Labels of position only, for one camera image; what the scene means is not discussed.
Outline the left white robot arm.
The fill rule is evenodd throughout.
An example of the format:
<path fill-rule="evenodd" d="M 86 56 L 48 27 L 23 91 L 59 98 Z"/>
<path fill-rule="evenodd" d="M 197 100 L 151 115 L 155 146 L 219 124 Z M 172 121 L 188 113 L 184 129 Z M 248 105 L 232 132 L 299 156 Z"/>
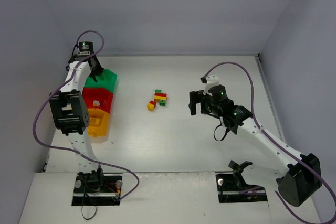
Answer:
<path fill-rule="evenodd" d="M 104 175 L 89 140 L 90 115 L 82 96 L 86 79 L 101 74 L 96 56 L 83 62 L 80 60 L 94 53 L 93 43 L 81 41 L 75 46 L 78 52 L 68 61 L 65 85 L 49 101 L 55 127 L 68 137 L 72 149 L 76 151 L 79 164 L 78 177 L 82 183 L 95 186 L 103 184 Z"/>

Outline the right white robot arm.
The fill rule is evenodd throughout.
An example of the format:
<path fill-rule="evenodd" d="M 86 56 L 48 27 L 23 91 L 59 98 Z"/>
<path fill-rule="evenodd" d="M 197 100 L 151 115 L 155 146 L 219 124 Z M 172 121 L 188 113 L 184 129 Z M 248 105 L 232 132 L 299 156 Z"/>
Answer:
<path fill-rule="evenodd" d="M 266 172 L 266 179 L 285 202 L 299 207 L 322 186 L 318 180 L 320 161 L 314 154 L 305 155 L 258 126 L 251 111 L 227 96 L 217 76 L 210 75 L 202 82 L 203 90 L 189 93 L 191 115 L 197 113 L 199 104 L 201 113 L 219 119 L 226 133 L 232 132 L 259 149 L 278 169 Z"/>

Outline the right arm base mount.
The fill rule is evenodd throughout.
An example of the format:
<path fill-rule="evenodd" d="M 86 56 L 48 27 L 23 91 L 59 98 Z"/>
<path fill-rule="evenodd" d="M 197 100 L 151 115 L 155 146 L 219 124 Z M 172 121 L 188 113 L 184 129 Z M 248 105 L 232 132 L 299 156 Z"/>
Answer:
<path fill-rule="evenodd" d="M 217 173 L 218 202 L 220 204 L 267 202 L 263 187 L 247 184 L 242 176 L 233 173 Z"/>

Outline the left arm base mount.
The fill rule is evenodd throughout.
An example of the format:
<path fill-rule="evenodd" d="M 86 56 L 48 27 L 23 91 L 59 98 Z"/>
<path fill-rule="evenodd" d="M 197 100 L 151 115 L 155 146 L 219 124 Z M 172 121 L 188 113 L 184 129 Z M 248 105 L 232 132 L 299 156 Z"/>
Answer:
<path fill-rule="evenodd" d="M 87 182 L 76 176 L 72 206 L 119 206 L 122 193 L 122 175 L 105 174 L 102 185 Z"/>

